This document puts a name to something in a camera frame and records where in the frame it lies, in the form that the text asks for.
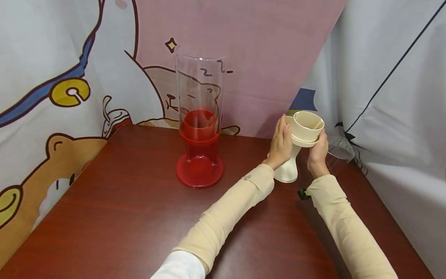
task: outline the pink fabric backdrop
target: pink fabric backdrop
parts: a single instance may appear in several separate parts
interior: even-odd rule
[[[166,42],[228,52],[222,126],[268,137],[305,81],[347,0],[136,0],[137,62],[175,69]],[[206,77],[197,77],[206,82]]]

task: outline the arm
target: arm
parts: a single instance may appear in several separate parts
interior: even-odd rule
[[[242,177],[201,215],[152,278],[203,279],[211,271],[215,257],[237,222],[271,193],[274,170],[289,160],[291,148],[290,129],[282,116],[276,124],[269,158]]]
[[[306,193],[313,197],[314,207],[324,219],[353,278],[397,278],[334,176],[317,178]]]
[[[274,171],[265,164],[242,177],[202,215],[197,224],[173,250],[197,256],[208,274],[227,236],[240,218],[265,199],[274,188]]]

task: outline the person's left hand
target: person's left hand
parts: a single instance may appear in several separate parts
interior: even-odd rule
[[[292,148],[291,128],[289,125],[285,125],[284,114],[276,124],[276,131],[271,141],[269,157],[263,161],[263,164],[267,164],[273,170],[276,170],[291,158]]]

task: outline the hand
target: hand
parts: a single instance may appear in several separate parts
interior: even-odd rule
[[[269,150],[269,157],[263,161],[263,164],[267,164],[273,170],[276,170],[291,158],[292,148],[291,128],[289,125],[285,125],[284,114],[276,124],[276,130]]]
[[[324,175],[329,175],[327,165],[325,164],[325,157],[328,153],[328,141],[325,129],[322,129],[319,134],[319,141],[310,148],[310,155],[307,161],[307,168],[313,175],[314,179]]]

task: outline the red stand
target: red stand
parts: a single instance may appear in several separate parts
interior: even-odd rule
[[[186,142],[186,154],[177,162],[178,179],[192,188],[205,188],[223,176],[223,162],[218,156],[220,128],[207,110],[193,110],[180,125],[180,135]]]

